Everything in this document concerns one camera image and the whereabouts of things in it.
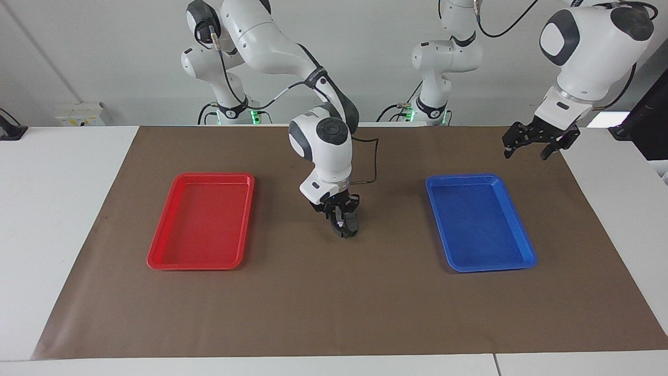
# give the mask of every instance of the white table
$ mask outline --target white table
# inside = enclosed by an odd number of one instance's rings
[[[589,376],[668,372],[668,351],[26,361],[137,129],[32,128],[17,143],[0,143],[0,360],[6,361],[0,363],[0,375],[493,376],[500,371],[503,376]],[[668,187],[632,143],[614,141],[606,130],[582,130],[580,139],[564,155],[668,332]]]

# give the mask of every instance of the brown paper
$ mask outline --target brown paper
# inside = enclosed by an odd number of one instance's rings
[[[379,177],[356,185],[359,235],[336,238],[299,193],[312,164],[285,128],[142,127],[35,359],[412,355],[668,349],[668,339],[559,154],[503,157],[505,128],[363,128]],[[354,179],[373,174],[355,144]],[[246,257],[231,272],[146,265],[172,183],[257,179]],[[459,274],[429,205],[430,175],[495,173],[538,254],[529,270]]]

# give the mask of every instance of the green light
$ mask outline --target green light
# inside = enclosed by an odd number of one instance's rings
[[[257,113],[257,111],[251,110],[250,113],[251,113],[250,117],[253,120],[253,124],[258,125],[262,122],[262,118],[261,118],[260,114]]]
[[[441,125],[450,125],[450,119],[452,118],[452,111],[446,110],[445,116],[443,116],[443,122]]]

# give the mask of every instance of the power socket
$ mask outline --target power socket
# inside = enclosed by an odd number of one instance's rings
[[[106,126],[111,124],[111,118],[100,102],[59,105],[55,119],[61,126]]]

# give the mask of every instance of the black cable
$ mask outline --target black cable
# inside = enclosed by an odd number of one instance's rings
[[[195,33],[194,33],[194,34],[195,34],[195,35],[194,35],[194,36],[195,36],[195,40],[197,41],[197,43],[199,43],[200,45],[202,45],[204,48],[206,48],[206,49],[208,49],[208,50],[211,50],[210,48],[206,47],[206,46],[202,43],[202,41],[200,40],[200,38],[197,37],[197,28],[198,28],[199,25],[201,25],[201,24],[203,24],[203,23],[204,23],[204,21],[200,21],[200,22],[197,23],[197,25],[195,25]],[[279,99],[279,98],[280,98],[283,94],[285,94],[288,90],[290,90],[290,89],[292,89],[292,88],[294,88],[294,87],[296,87],[296,86],[306,84],[306,82],[304,82],[304,81],[301,81],[301,82],[295,82],[294,84],[288,86],[288,87],[287,87],[285,90],[283,90],[281,93],[279,93],[279,95],[275,96],[274,99],[270,100],[269,103],[265,104],[264,106],[260,106],[260,107],[249,106],[249,105],[246,103],[246,101],[239,99],[239,97],[236,95],[236,92],[234,92],[234,89],[232,89],[232,84],[230,83],[230,77],[229,77],[228,74],[227,74],[227,67],[225,66],[225,58],[224,58],[223,55],[222,55],[222,50],[218,51],[218,56],[220,57],[220,62],[221,62],[221,64],[222,64],[222,72],[223,72],[223,74],[224,74],[224,76],[225,76],[225,82],[227,83],[227,87],[230,89],[230,92],[232,92],[232,96],[234,96],[234,99],[236,99],[236,101],[237,101],[240,105],[244,106],[244,108],[248,108],[249,110],[256,110],[256,111],[258,111],[258,110],[264,110],[265,108],[267,108],[267,107],[271,106],[272,104],[274,104],[274,102],[276,102],[276,100]]]
[[[0,108],[0,111],[4,112],[4,113],[7,114],[7,116],[9,116],[12,120],[14,120],[14,122],[16,123],[17,126],[21,126],[21,123],[20,123],[18,120],[16,120],[16,118],[15,118],[14,116],[12,116],[9,112],[5,111],[4,108]]]
[[[202,107],[202,110],[200,111],[200,116],[197,118],[197,125],[202,124],[202,116],[204,116],[204,111],[206,111],[207,108],[213,107],[214,105],[211,103],[207,103],[204,107]]]
[[[206,114],[206,116],[204,117],[204,125],[206,125],[206,119],[208,119],[208,117],[211,116],[211,115],[213,115],[213,116],[218,116],[218,114],[215,113],[215,112],[209,112],[209,113]]]
[[[405,117],[405,115],[403,114],[403,112],[400,112],[400,113],[398,113],[398,114],[394,114],[394,115],[392,115],[391,118],[389,118],[389,121],[390,121],[390,122],[393,121],[394,118],[397,118],[397,121],[399,121],[399,118],[402,117],[402,116]]]
[[[531,5],[529,5],[529,7],[526,8],[526,10],[524,10],[524,13],[522,13],[522,15],[520,15],[520,17],[519,17],[518,19],[516,19],[515,22],[513,22],[512,25],[510,25],[510,27],[509,27],[508,29],[505,29],[502,33],[499,33],[499,34],[496,34],[496,35],[494,35],[494,34],[489,34],[487,31],[485,31],[485,29],[483,29],[483,27],[482,27],[482,22],[480,21],[480,16],[482,15],[482,9],[481,9],[480,12],[479,12],[479,14],[476,16],[476,20],[477,20],[477,22],[478,22],[478,27],[480,28],[480,31],[482,31],[482,33],[483,33],[484,35],[486,35],[487,37],[490,37],[490,38],[498,38],[498,37],[502,37],[503,35],[505,35],[506,33],[508,33],[510,30],[512,30],[512,28],[515,27],[518,23],[520,23],[520,21],[522,21],[522,18],[524,18],[524,16],[525,16],[527,13],[529,13],[529,11],[531,10],[531,8],[533,8],[534,5],[536,5],[536,4],[538,3],[538,1],[539,1],[539,0],[534,0],[533,3],[531,3]]]
[[[354,136],[351,136],[353,141],[357,141],[359,143],[375,143],[374,150],[373,150],[373,179],[372,180],[362,180],[362,181],[353,181],[350,183],[350,185],[360,185],[360,184],[371,184],[376,179],[378,178],[378,142],[380,141],[380,138],[371,138],[369,140],[364,139],[364,138],[357,138]]]
[[[411,96],[408,97],[408,100],[406,101],[406,103],[410,103],[410,102],[411,102],[411,99],[413,99],[413,96],[415,96],[415,94],[417,94],[418,90],[419,90],[420,87],[422,86],[422,82],[423,82],[423,81],[420,81],[420,83],[417,84],[417,87],[415,88],[415,90],[413,90],[413,94],[411,94]]]
[[[332,99],[327,94],[325,94],[322,90],[320,90],[317,86],[314,86],[313,89],[315,91],[317,91],[318,93],[320,93],[320,95],[324,96],[325,99],[327,99],[328,102],[330,102],[330,103],[332,102]]]
[[[649,18],[650,21],[654,20],[654,18],[656,18],[659,15],[659,10],[656,8],[656,6],[654,6],[650,3],[646,3],[644,1],[620,1],[619,3],[620,4],[627,4],[627,5],[640,5],[640,6],[651,9],[654,12],[654,15]]]
[[[619,95],[612,102],[610,102],[609,104],[607,104],[605,106],[594,107],[594,109],[593,109],[594,111],[607,110],[608,108],[614,106],[615,103],[617,103],[617,101],[619,101],[622,98],[624,93],[626,93],[626,91],[629,89],[629,86],[631,85],[631,81],[633,81],[633,76],[635,75],[635,68],[636,68],[637,65],[638,65],[638,63],[635,63],[631,67],[631,73],[629,74],[629,79],[627,80],[627,83],[624,85],[624,88],[619,93]]]
[[[258,114],[266,114],[266,116],[269,118],[269,122],[274,124],[274,120],[271,120],[271,114],[269,114],[267,111],[258,111]]]
[[[283,94],[285,94],[288,90],[290,90],[290,89],[292,89],[292,88],[295,88],[295,87],[297,87],[297,86],[299,86],[299,85],[305,85],[305,84],[306,84],[306,82],[304,82],[304,81],[295,82],[294,84],[288,86],[285,90],[283,90],[281,93],[279,93],[279,95],[277,95],[276,97],[274,97],[274,99],[270,100],[269,103],[265,104],[264,106],[260,106],[260,107],[249,106],[248,104],[245,104],[244,101],[242,101],[241,99],[239,99],[239,97],[236,95],[236,93],[235,93],[234,90],[232,89],[232,84],[230,83],[230,78],[229,78],[229,76],[227,75],[227,67],[225,66],[225,58],[222,56],[222,51],[218,51],[218,55],[220,56],[220,62],[222,63],[222,72],[223,72],[223,74],[224,74],[224,76],[225,76],[225,81],[227,82],[227,87],[230,88],[230,91],[232,92],[232,96],[234,96],[234,99],[236,99],[236,101],[239,102],[239,104],[243,105],[244,108],[248,108],[249,110],[256,110],[256,111],[258,111],[258,110],[264,110],[265,108],[267,108],[267,107],[271,106],[272,104],[274,104],[274,102],[276,102],[276,100],[279,99],[279,98],[280,98]]]
[[[199,43],[202,47],[206,48],[207,50],[211,50],[211,47],[208,47],[206,44],[202,43],[202,40],[197,37],[197,31],[199,31],[200,26],[204,25],[207,21],[208,21],[207,19],[203,19],[202,21],[199,21],[195,25],[194,37],[195,37],[195,40],[197,41],[197,43]]]
[[[380,115],[378,115],[378,118],[376,119],[376,122],[379,122],[380,119],[383,118],[383,115],[387,114],[387,111],[390,111],[392,108],[400,108],[398,104],[393,104],[391,106],[388,106],[385,110],[383,110]]]

